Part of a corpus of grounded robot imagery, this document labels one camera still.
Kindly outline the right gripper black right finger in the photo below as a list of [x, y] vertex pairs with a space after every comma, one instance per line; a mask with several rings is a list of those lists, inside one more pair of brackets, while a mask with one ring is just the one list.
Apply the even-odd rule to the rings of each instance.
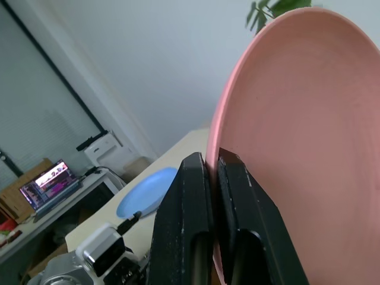
[[282, 216], [240, 157], [217, 163], [218, 242], [226, 285], [309, 285]]

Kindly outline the open laptop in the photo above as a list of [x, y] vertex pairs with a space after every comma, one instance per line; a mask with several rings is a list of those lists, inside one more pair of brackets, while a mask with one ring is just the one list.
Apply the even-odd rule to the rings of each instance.
[[34, 222], [82, 187], [80, 178], [63, 161], [37, 175], [20, 188], [20, 192], [34, 210]]

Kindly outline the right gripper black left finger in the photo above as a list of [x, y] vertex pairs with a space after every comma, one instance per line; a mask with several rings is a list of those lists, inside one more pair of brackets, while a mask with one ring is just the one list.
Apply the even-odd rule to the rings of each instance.
[[147, 285], [211, 285], [214, 222], [202, 154], [185, 157], [155, 216]]

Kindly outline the pink plate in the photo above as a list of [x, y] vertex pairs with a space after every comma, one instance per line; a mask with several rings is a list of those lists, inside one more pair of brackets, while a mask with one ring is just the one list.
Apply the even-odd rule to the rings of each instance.
[[235, 66], [206, 164], [237, 154], [278, 207], [311, 285], [380, 285], [380, 50], [347, 18], [298, 8]]

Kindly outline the white desk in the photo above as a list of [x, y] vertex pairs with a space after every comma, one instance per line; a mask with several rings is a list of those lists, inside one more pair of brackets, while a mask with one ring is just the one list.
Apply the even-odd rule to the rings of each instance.
[[104, 184], [112, 195], [116, 195], [126, 183], [114, 176], [110, 172], [101, 172], [100, 174], [91, 174], [85, 178], [82, 187], [74, 192], [71, 196], [63, 200], [60, 204], [54, 206], [44, 217], [34, 222], [33, 219], [24, 224], [19, 224], [15, 231], [21, 231], [14, 241], [4, 245], [0, 249], [0, 265], [10, 259], [15, 253], [20, 251], [26, 244], [38, 236], [41, 232], [53, 224], [60, 216], [64, 215], [72, 207], [78, 204], [84, 197], [95, 190], [98, 186]]

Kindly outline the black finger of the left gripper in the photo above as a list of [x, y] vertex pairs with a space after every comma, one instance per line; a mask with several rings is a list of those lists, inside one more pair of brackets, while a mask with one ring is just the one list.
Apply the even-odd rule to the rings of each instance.
[[137, 211], [131, 218], [124, 220], [116, 229], [120, 235], [124, 235], [129, 229], [131, 229], [140, 219], [141, 211]]

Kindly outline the black window frame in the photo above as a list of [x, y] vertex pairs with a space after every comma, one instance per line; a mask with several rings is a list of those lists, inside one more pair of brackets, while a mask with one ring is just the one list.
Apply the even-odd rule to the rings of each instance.
[[103, 125], [98, 121], [98, 119], [93, 115], [88, 106], [84, 103], [79, 94], [75, 91], [72, 85], [68, 82], [66, 77], [61, 73], [59, 68], [55, 65], [50, 56], [46, 53], [46, 51], [42, 48], [40, 43], [36, 40], [36, 38], [32, 35], [30, 30], [26, 27], [17, 13], [11, 8], [10, 4], [7, 0], [0, 0], [0, 4], [6, 10], [6, 12], [11, 16], [16, 25], [21, 29], [21, 31], [25, 34], [25, 36], [29, 39], [32, 45], [36, 48], [36, 50], [40, 53], [45, 62], [50, 66], [51, 70], [55, 73], [55, 75], [60, 79], [65, 88], [69, 91], [74, 100], [80, 105], [85, 114], [89, 117], [92, 123], [96, 126], [99, 132], [105, 133], [107, 132]]

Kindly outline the blue plate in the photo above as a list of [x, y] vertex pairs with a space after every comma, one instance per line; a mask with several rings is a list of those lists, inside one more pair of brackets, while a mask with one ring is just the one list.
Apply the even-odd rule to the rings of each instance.
[[121, 200], [116, 215], [129, 219], [136, 212], [141, 218], [155, 212], [169, 190], [178, 170], [173, 167], [160, 169], [135, 185]]

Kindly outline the white printer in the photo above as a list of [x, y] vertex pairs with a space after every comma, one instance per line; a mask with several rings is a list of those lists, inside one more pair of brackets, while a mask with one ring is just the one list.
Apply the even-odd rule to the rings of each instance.
[[101, 132], [90, 137], [77, 148], [91, 161], [93, 166], [110, 168], [119, 176], [123, 174], [123, 148], [111, 132]]

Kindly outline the large cardboard box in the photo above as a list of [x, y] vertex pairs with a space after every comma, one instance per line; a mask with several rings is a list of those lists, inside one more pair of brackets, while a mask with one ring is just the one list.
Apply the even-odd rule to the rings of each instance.
[[21, 224], [35, 211], [20, 192], [20, 188], [34, 179], [36, 176], [50, 168], [53, 163], [44, 158], [37, 166], [20, 176], [0, 192], [0, 211], [12, 218], [17, 224]]

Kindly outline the small brown cardboard box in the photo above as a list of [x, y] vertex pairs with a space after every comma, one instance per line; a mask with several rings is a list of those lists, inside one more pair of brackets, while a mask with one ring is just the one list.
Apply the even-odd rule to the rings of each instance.
[[150, 164], [151, 161], [149, 161], [148, 158], [139, 157], [123, 167], [121, 177], [124, 179], [124, 181], [129, 182], [136, 178], [146, 168], [148, 168]]

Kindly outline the green potted plant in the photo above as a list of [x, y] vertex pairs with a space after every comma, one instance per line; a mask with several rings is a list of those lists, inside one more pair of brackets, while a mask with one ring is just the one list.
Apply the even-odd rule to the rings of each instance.
[[312, 0], [254, 0], [246, 16], [245, 27], [256, 29], [258, 34], [268, 23], [284, 13], [298, 8], [310, 7]]

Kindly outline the red container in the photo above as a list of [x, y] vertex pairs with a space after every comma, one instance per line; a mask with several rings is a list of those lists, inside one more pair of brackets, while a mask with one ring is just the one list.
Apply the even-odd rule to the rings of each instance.
[[0, 223], [0, 233], [9, 233], [13, 231], [18, 224], [11, 218], [5, 220], [4, 222]]

